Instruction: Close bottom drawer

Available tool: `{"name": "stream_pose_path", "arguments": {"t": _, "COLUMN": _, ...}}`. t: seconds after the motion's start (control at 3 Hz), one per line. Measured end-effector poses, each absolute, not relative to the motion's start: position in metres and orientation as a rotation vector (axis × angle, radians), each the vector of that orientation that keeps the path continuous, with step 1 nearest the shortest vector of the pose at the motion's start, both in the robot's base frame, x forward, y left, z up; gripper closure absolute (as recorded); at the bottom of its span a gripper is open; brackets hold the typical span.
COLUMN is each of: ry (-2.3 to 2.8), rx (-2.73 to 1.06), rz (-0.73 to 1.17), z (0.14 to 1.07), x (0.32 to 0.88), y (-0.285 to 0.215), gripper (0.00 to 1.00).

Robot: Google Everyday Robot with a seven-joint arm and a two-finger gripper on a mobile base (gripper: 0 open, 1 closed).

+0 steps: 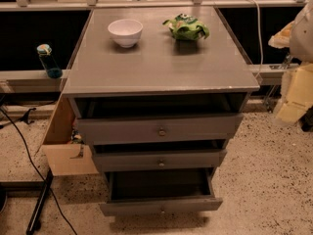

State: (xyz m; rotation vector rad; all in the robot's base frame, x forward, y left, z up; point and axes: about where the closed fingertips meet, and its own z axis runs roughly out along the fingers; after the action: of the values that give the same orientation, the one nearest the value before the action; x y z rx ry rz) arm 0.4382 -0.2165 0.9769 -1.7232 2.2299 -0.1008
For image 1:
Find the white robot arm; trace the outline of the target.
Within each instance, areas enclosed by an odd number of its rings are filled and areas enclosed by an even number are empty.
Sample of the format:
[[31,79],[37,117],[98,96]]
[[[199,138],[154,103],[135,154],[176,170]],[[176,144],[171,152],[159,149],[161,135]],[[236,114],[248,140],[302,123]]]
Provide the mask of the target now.
[[310,0],[295,19],[273,35],[268,44],[290,48],[290,55],[301,65],[284,72],[281,99],[274,109],[274,122],[296,123],[313,106],[313,0]]

